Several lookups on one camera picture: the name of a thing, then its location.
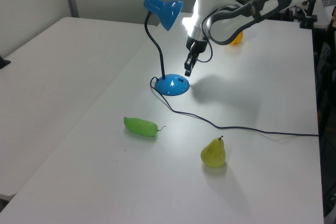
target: lamp shade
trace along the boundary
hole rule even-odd
[[[162,0],[145,0],[143,5],[149,12],[156,14],[164,29],[169,31],[182,9],[183,2],[174,0],[168,2]]]

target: blue desk lamp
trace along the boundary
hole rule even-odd
[[[164,2],[162,0],[145,0],[143,5],[148,10],[148,14],[145,20],[146,33],[148,37],[152,40],[152,42],[156,45],[160,54],[162,77],[157,79],[154,87],[160,94],[163,95],[183,94],[189,89],[188,80],[185,77],[180,76],[178,74],[165,75],[161,48],[159,44],[157,44],[157,42],[151,36],[147,28],[148,19],[151,16],[151,14],[154,13],[159,17],[161,25],[167,31],[169,31],[182,9],[183,2],[182,1]]]

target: pepper stem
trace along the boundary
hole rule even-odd
[[[162,129],[164,128],[165,126],[163,126],[160,130],[157,130],[157,131],[162,131]]]

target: lamp neck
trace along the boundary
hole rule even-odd
[[[160,54],[160,63],[161,63],[161,73],[162,73],[162,80],[166,79],[166,75],[164,74],[164,64],[163,64],[163,55],[162,55],[162,50],[159,46],[159,44],[155,41],[155,39],[152,37],[152,35],[149,33],[148,31],[148,20],[149,20],[149,17],[151,16],[151,12],[148,12],[147,14],[147,17],[145,19],[145,31],[148,35],[148,37],[151,39],[151,41],[156,45],[156,48],[158,49],[159,51],[159,54]]]

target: lamp base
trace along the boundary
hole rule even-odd
[[[189,82],[183,76],[178,74],[166,74],[166,78],[158,78],[155,83],[155,89],[163,95],[180,95],[189,89]]]

